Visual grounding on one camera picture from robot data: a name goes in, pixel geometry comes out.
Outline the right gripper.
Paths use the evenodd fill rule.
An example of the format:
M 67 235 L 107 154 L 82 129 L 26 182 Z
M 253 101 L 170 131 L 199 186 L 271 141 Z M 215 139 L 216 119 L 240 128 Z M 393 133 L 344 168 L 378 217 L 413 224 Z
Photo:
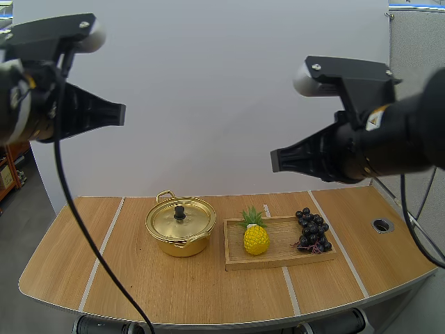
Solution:
M 356 184 L 364 176 L 355 139 L 346 112 L 337 111 L 332 125 L 289 147 L 271 151 L 272 170 L 300 173 L 324 182 Z

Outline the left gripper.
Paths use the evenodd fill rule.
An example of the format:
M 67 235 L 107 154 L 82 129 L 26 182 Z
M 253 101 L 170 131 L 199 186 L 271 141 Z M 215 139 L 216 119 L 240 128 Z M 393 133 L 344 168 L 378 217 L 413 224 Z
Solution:
M 66 83 L 53 63 L 35 63 L 30 76 L 31 110 L 25 127 L 28 141 L 50 142 L 102 127 L 124 125 L 126 106 Z

